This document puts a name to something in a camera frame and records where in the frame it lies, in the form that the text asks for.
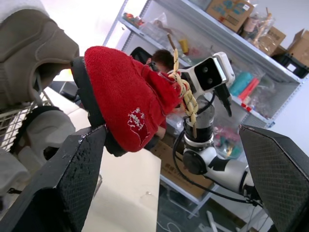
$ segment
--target dark hair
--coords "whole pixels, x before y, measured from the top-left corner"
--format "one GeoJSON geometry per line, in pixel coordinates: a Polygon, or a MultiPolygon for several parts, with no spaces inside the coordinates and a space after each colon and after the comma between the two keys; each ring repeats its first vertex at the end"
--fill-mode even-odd
{"type": "Polygon", "coordinates": [[[157,50],[153,56],[152,61],[163,64],[169,70],[174,68],[174,57],[172,54],[165,49],[157,50]]]}

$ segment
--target braided rope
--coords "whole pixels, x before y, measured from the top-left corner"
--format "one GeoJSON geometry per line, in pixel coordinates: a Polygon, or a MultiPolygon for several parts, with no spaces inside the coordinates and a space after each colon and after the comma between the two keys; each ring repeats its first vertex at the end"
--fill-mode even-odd
{"type": "Polygon", "coordinates": [[[179,69],[178,50],[175,48],[174,49],[174,70],[173,70],[173,73],[169,75],[169,77],[173,78],[179,84],[181,88],[180,97],[183,97],[183,102],[184,102],[184,103],[182,102],[181,106],[185,110],[186,114],[190,117],[190,121],[193,125],[193,136],[196,138],[197,137],[196,122],[197,122],[198,104],[197,104],[195,97],[192,94],[189,83],[181,79],[178,73],[178,69],[179,69]]]}

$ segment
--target camera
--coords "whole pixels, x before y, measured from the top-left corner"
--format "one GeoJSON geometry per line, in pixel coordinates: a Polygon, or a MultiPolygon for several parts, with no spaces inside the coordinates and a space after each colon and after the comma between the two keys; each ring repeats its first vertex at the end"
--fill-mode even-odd
{"type": "Polygon", "coordinates": [[[224,52],[216,53],[195,66],[179,71],[182,79],[190,84],[196,98],[222,84],[229,86],[235,80],[234,72],[224,52]]]}

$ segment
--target red cloth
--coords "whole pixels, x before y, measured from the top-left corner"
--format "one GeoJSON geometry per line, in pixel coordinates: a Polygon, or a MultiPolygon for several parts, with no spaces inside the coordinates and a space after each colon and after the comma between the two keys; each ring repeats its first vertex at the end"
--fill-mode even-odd
{"type": "Polygon", "coordinates": [[[91,47],[84,60],[107,127],[124,150],[139,151],[181,102],[179,85],[115,49],[91,47]]]}

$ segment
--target black shoe sole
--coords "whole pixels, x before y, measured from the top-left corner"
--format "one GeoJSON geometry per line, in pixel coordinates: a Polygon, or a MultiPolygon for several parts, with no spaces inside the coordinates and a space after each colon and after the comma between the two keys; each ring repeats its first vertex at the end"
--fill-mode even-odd
{"type": "MultiPolygon", "coordinates": [[[[88,120],[91,126],[96,128],[105,124],[88,73],[84,66],[84,57],[77,57],[71,62],[71,71],[73,79],[78,87],[77,93],[81,98],[85,110],[88,112],[88,120]]],[[[126,151],[117,143],[111,132],[106,135],[105,146],[107,151],[116,157],[122,156],[126,153],[126,151]]]]}

